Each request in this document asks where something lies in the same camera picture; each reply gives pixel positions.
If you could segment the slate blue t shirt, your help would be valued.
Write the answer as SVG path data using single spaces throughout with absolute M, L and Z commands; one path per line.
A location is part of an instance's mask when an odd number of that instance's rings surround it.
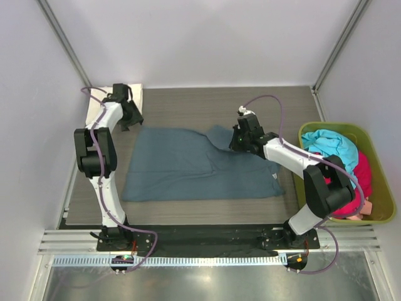
M 280 166 L 230 150 L 232 134 L 219 125 L 205 133 L 144 127 L 135 141 L 122 199 L 192 201 L 283 195 Z

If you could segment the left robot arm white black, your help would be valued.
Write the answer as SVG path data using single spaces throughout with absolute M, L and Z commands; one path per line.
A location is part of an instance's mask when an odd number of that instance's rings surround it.
M 105 98 L 95 118 L 74 132 L 78 169 L 93 186 L 102 214 L 100 233 L 94 235 L 101 248 L 124 251 L 133 244 L 133 233 L 115 182 L 118 158 L 112 132 L 116 125 L 124 131 L 142 123 L 142 114 L 133 100 L 118 102 Z

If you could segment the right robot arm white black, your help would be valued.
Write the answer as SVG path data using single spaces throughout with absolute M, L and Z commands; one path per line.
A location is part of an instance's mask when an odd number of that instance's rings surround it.
M 338 156 L 313 155 L 279 135 L 265 133 L 252 111 L 239 112 L 229 148 L 275 162 L 303 180 L 306 204 L 283 224 L 286 246 L 297 248 L 305 234 L 355 199 L 355 189 Z

